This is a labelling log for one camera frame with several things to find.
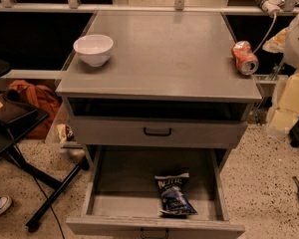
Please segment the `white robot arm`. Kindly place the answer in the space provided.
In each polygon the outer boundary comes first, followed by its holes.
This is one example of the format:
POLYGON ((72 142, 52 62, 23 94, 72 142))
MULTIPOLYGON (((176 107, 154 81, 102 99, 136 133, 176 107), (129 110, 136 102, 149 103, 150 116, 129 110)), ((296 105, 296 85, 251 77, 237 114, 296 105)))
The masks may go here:
POLYGON ((269 53, 282 53, 285 64, 299 69, 299 13, 287 28, 266 41, 262 49, 269 53))

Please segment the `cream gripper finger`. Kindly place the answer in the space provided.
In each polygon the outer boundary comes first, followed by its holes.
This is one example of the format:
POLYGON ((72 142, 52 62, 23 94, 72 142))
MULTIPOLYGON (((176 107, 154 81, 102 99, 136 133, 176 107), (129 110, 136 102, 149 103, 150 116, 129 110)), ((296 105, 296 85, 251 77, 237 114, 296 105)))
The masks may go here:
POLYGON ((265 44, 262 46, 262 49, 266 52, 273 54, 283 53, 285 49, 286 33, 287 29, 282 29, 275 36, 266 41, 265 44))

